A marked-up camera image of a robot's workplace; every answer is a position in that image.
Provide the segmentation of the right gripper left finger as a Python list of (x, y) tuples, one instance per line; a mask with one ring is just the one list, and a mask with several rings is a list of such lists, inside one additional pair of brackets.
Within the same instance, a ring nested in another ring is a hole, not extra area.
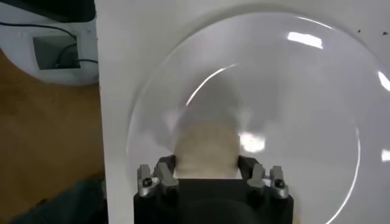
[(175, 155), (161, 157), (153, 172), (147, 164), (141, 164), (137, 169), (138, 195), (147, 198), (155, 196), (158, 191), (167, 197), (177, 194), (179, 180), (174, 177), (175, 167)]

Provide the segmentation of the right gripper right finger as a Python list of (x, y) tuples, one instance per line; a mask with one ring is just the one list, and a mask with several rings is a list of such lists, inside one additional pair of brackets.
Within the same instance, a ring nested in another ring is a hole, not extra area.
[(259, 197), (288, 198), (289, 189), (281, 166), (273, 166), (269, 174), (255, 158), (238, 157), (238, 168), (251, 194)]

